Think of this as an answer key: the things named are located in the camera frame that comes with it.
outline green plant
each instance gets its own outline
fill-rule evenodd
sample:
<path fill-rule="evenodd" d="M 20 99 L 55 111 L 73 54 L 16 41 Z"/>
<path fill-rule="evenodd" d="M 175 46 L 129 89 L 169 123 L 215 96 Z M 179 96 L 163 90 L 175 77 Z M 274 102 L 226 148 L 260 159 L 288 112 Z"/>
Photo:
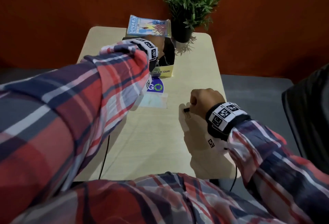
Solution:
<path fill-rule="evenodd" d="M 172 19 L 179 23 L 186 24 L 186 28 L 194 29 L 204 25 L 208 30 L 209 22 L 212 22 L 208 15 L 214 10 L 220 0 L 164 0 L 171 10 Z"/>

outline black plant pot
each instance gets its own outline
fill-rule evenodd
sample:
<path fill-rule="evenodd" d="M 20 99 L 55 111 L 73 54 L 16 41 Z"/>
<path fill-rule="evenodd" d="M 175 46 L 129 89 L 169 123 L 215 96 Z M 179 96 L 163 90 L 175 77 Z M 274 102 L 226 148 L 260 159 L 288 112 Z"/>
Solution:
<path fill-rule="evenodd" d="M 180 43 L 186 43 L 190 40 L 193 30 L 185 28 L 187 25 L 177 21 L 171 21 L 171 34 L 174 39 Z"/>

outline wall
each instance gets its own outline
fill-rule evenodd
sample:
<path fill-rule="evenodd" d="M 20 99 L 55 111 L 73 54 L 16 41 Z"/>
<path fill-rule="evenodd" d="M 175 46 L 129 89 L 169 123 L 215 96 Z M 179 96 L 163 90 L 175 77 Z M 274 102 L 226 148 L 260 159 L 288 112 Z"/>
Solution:
<path fill-rule="evenodd" d="M 162 0 L 0 0 L 0 10 L 0 67 L 21 68 L 75 63 L 92 26 L 169 17 Z M 222 0 L 212 17 L 223 74 L 298 81 L 329 62 L 329 0 Z"/>

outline wooden table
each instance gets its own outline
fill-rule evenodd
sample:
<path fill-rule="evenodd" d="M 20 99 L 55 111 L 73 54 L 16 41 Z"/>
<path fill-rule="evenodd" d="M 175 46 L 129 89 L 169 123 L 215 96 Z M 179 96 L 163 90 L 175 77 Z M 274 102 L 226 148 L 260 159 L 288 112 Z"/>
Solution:
<path fill-rule="evenodd" d="M 102 46 L 120 41 L 125 33 L 126 28 L 91 28 L 78 62 L 84 55 L 97 55 Z M 206 140 L 198 140 L 203 134 L 189 132 L 188 127 L 192 132 L 198 129 L 190 119 L 188 126 L 181 125 L 186 116 L 182 116 L 179 107 L 189 102 L 192 89 L 213 88 L 225 97 L 211 37 L 205 33 L 193 36 L 196 39 L 190 43 L 190 51 L 186 51 L 186 44 L 178 43 L 178 52 L 183 53 L 175 58 L 173 76 L 162 79 L 164 92 L 168 93 L 167 109 L 135 107 L 128 113 L 110 136 L 102 179 L 131 180 L 166 171 L 201 179 L 234 177 L 235 165 L 228 154 L 214 154 Z M 104 141 L 96 157 L 75 180 L 98 178 L 106 144 Z"/>

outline black cable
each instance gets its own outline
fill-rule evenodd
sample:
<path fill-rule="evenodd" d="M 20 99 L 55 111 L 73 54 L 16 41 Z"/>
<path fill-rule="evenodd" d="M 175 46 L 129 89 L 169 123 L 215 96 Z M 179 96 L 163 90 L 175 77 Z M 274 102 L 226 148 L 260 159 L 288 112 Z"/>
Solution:
<path fill-rule="evenodd" d="M 104 161 L 103 161 L 101 172 L 99 173 L 98 179 L 101 179 L 101 175 L 102 175 L 102 172 L 103 172 L 103 168 L 104 168 L 104 164 L 105 164 L 105 159 L 106 159 L 106 155 L 107 155 L 107 151 L 108 150 L 109 150 L 109 138 L 107 139 L 107 147 L 106 147 L 106 152 L 105 152 L 105 156 L 104 156 Z"/>
<path fill-rule="evenodd" d="M 237 166 L 235 165 L 235 178 L 234 178 L 234 181 L 233 181 L 233 183 L 232 183 L 232 186 L 231 186 L 230 192 L 231 192 L 232 189 L 233 189 L 233 186 L 234 186 L 234 184 L 235 184 L 236 178 L 237 178 Z"/>

